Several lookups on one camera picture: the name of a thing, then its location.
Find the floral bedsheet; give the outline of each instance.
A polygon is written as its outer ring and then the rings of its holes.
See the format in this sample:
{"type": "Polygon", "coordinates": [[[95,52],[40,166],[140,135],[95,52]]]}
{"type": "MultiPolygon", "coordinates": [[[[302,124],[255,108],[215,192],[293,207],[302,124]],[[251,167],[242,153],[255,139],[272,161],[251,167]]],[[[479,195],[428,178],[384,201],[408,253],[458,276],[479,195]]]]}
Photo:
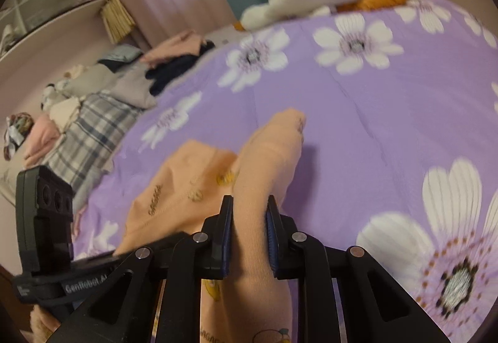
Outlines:
{"type": "Polygon", "coordinates": [[[445,0],[286,22],[228,45],[125,136],[75,253],[119,244],[131,202],[186,140],[238,151],[294,107],[307,126],[283,209],[325,245],[365,247],[467,342],[498,295],[496,48],[445,0]]]}

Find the white cabinet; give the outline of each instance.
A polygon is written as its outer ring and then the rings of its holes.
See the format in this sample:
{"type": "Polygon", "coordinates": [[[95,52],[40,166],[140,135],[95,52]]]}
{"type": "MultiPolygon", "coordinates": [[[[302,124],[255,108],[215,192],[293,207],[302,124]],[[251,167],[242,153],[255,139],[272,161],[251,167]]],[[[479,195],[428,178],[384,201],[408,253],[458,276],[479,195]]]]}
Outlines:
{"type": "Polygon", "coordinates": [[[95,15],[105,0],[6,0],[0,7],[0,80],[30,53],[95,15]]]}

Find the silver screw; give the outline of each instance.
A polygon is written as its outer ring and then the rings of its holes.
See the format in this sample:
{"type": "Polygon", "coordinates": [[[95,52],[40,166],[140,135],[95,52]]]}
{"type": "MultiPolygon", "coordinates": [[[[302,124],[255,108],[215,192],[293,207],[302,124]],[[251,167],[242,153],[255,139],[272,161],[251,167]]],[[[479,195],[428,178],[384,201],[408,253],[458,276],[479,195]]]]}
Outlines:
{"type": "Polygon", "coordinates": [[[353,246],[351,249],[349,249],[349,251],[355,257],[363,257],[363,255],[365,254],[365,251],[359,246],[353,246]]]}
{"type": "Polygon", "coordinates": [[[192,239],[197,243],[205,242],[208,240],[208,234],[205,234],[204,232],[197,232],[192,236],[192,239]]]}
{"type": "Polygon", "coordinates": [[[292,234],[292,239],[296,242],[304,242],[307,238],[308,236],[303,232],[294,232],[292,234]]]}
{"type": "Polygon", "coordinates": [[[140,248],[135,251],[135,256],[138,259],[145,259],[150,255],[150,250],[147,248],[140,248]]]}

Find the plaid fabric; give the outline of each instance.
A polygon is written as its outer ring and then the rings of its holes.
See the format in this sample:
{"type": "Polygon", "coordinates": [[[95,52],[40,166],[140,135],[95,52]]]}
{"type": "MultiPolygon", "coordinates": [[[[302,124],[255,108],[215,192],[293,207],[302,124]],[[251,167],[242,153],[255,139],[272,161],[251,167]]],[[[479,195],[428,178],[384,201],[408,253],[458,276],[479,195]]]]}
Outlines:
{"type": "Polygon", "coordinates": [[[45,165],[68,182],[76,193],[91,167],[101,168],[133,126],[141,109],[102,93],[90,94],[79,117],[45,165]]]}

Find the bed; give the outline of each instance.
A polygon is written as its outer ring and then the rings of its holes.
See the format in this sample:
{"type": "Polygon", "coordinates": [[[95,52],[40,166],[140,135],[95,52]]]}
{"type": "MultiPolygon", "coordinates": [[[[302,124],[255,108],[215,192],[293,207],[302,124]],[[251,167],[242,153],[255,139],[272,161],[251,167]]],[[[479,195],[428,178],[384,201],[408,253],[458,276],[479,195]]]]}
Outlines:
{"type": "Polygon", "coordinates": [[[498,295],[497,63],[495,36],[445,0],[253,33],[138,119],[89,199],[75,255],[120,243],[131,202],[185,141],[238,151],[294,107],[308,121],[283,210],[328,246],[364,246],[451,341],[468,341],[498,295]],[[244,59],[262,44],[263,59],[244,59]],[[472,280],[447,317],[441,277],[464,262],[472,280]]]}

